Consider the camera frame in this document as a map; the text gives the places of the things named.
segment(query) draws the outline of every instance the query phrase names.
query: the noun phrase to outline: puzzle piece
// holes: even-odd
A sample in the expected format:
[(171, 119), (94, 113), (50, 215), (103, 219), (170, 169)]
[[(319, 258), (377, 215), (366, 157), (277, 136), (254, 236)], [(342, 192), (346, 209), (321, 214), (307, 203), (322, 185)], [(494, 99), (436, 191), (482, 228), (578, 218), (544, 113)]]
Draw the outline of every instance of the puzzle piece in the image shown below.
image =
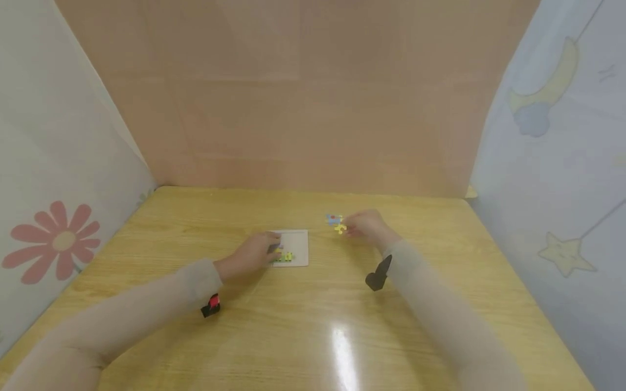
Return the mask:
[(342, 215), (326, 215), (326, 220), (328, 220), (328, 225), (337, 226), (341, 224), (344, 217)]
[(337, 226), (335, 226), (335, 231), (337, 231), (338, 234), (343, 234), (344, 231), (348, 229), (348, 227), (346, 227), (345, 225), (339, 223)]
[(294, 259), (295, 259), (295, 255), (291, 251), (288, 251), (287, 253), (283, 254), (282, 257), (280, 257), (274, 262), (291, 262)]

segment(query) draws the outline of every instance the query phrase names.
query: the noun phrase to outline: hand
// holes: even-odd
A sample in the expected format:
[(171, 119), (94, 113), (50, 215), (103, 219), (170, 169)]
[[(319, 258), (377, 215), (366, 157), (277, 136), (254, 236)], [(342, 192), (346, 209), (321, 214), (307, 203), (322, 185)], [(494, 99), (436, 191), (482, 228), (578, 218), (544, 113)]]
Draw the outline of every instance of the hand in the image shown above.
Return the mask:
[(231, 255), (214, 262), (222, 281), (252, 273), (280, 258), (280, 253), (267, 253), (269, 246), (280, 243), (280, 234), (260, 232), (247, 238)]
[(348, 237), (365, 236), (381, 254), (393, 243), (402, 240), (376, 209), (362, 210), (350, 215), (344, 219), (343, 224), (347, 227), (345, 234)]

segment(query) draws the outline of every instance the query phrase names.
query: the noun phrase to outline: pink flower print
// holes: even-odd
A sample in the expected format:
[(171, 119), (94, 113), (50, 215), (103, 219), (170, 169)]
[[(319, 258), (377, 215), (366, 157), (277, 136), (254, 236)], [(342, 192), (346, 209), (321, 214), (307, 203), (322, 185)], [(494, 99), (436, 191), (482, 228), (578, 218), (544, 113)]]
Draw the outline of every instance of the pink flower print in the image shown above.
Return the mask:
[(92, 221), (83, 228), (90, 216), (91, 208), (86, 204), (79, 205), (68, 224), (63, 202), (53, 202), (50, 205), (50, 213), (40, 211), (35, 214), (35, 222), (41, 228), (20, 224), (11, 230), (12, 238), (37, 245), (10, 253), (4, 257), (2, 266), (12, 269), (38, 258), (22, 276), (23, 283), (36, 284), (58, 259), (56, 278), (60, 281), (67, 280), (74, 269), (77, 272), (81, 271), (74, 264), (72, 256), (82, 263), (89, 263), (93, 259), (93, 251), (90, 248), (100, 246), (100, 239), (88, 238), (100, 229), (100, 224)]

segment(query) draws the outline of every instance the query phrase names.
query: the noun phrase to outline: beige sleeve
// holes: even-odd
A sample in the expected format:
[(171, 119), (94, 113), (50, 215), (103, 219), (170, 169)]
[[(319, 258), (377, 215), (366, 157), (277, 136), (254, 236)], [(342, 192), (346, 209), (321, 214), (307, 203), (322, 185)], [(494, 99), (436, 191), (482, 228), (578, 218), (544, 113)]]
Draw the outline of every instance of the beige sleeve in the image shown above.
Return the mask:
[(515, 359), (487, 323), (406, 241), (394, 243), (387, 276), (443, 351), (463, 391), (526, 390)]
[(100, 373), (170, 320), (198, 311), (222, 286), (210, 260), (80, 312), (50, 331), (26, 356), (3, 391), (92, 391)]

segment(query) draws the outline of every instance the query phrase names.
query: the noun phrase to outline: table surface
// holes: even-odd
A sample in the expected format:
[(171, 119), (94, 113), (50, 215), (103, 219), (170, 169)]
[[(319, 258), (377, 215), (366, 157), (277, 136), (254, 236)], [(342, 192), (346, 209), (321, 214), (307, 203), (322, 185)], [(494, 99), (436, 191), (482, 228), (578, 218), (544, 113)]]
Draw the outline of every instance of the table surface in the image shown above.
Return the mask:
[(260, 230), (308, 229), (305, 268), (225, 285), (222, 311), (174, 321), (105, 370), (100, 390), (450, 390), (454, 381), (380, 261), (327, 213), (378, 208), (484, 316), (530, 390), (593, 390), (464, 200), (288, 191), (158, 189), (0, 361), (0, 385), (62, 319)]

